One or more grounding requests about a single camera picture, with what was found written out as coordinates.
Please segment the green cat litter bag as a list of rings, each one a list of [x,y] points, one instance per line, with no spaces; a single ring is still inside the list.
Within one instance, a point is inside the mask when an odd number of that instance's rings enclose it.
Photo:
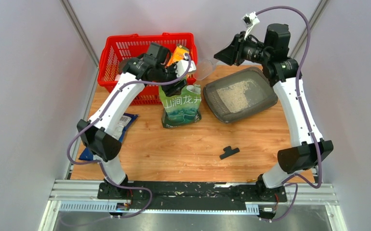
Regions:
[[[199,110],[202,102],[200,85],[187,85],[179,95],[171,97],[166,96],[159,86],[159,98],[164,107],[161,118],[164,128],[176,128],[202,119]]]

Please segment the clear plastic scoop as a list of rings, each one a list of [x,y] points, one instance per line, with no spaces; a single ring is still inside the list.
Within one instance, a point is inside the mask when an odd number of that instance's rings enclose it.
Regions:
[[[196,65],[196,71],[193,74],[194,78],[197,81],[205,79],[216,69],[217,63],[218,60],[214,58],[199,61]]]

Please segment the black bag clip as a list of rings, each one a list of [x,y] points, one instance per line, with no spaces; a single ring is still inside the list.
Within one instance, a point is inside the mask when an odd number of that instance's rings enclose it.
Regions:
[[[219,158],[221,160],[225,159],[225,158],[228,158],[238,152],[240,152],[240,149],[237,147],[237,148],[232,148],[231,146],[227,146],[223,149],[224,153],[219,155]]]

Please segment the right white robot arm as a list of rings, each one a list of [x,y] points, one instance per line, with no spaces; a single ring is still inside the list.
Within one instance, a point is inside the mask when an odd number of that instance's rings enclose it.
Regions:
[[[323,138],[310,112],[300,63],[288,56],[290,38],[287,24],[270,24],[263,42],[242,31],[213,56],[227,65],[239,66],[244,61],[260,64],[282,105],[291,147],[278,151],[277,164],[258,177],[261,185],[257,186],[256,195],[264,202],[275,196],[275,188],[301,177],[302,171],[317,167],[321,175],[322,161],[333,151],[332,141]]]

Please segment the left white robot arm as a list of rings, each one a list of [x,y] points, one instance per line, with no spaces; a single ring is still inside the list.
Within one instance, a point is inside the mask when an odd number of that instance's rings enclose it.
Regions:
[[[186,76],[195,70],[190,54],[167,65],[170,51],[157,43],[151,43],[146,53],[125,60],[119,80],[102,106],[89,120],[77,123],[78,136],[85,147],[97,156],[110,193],[116,199],[124,199],[129,187],[123,183],[127,175],[119,159],[121,142],[113,136],[118,122],[132,101],[147,85],[161,86],[168,97],[178,95],[187,85]]]

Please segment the grey litter box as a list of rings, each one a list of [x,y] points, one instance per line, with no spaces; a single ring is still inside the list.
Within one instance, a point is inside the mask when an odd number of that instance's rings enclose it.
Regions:
[[[208,83],[203,96],[211,112],[225,124],[246,119],[278,102],[278,96],[258,67],[248,67]]]

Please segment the colourful sponge pack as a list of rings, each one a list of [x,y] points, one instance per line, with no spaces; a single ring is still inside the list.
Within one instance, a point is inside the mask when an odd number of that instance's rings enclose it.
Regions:
[[[170,66],[173,63],[184,59],[185,53],[189,53],[189,49],[183,45],[178,44],[174,51],[171,53],[170,59],[168,60],[166,66]]]

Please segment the blue silver snack bag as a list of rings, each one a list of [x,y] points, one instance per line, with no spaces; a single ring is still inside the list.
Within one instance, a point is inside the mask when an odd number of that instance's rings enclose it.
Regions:
[[[112,137],[118,138],[118,140],[123,143],[125,133],[129,130],[129,127],[137,120],[138,117],[138,114],[124,113],[119,122],[116,124],[115,128],[112,130]],[[78,158],[78,160],[82,161],[93,161],[94,159],[95,152],[90,151],[87,147],[85,147]]]

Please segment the red plastic shopping basket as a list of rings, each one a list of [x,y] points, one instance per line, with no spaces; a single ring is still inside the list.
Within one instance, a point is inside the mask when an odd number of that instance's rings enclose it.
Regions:
[[[109,93],[117,84],[115,77],[119,73],[122,61],[145,53],[150,43],[158,43],[171,52],[177,45],[189,49],[192,60],[198,63],[198,49],[194,43],[192,33],[168,33],[160,35],[114,35],[106,39],[105,47],[101,53],[97,83]]]

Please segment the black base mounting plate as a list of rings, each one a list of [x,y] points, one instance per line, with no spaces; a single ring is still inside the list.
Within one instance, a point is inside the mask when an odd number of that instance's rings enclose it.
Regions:
[[[167,210],[243,210],[246,202],[286,202],[284,187],[265,189],[254,183],[129,181],[131,190],[119,189],[104,181],[100,183],[98,199],[131,202],[132,209]]]

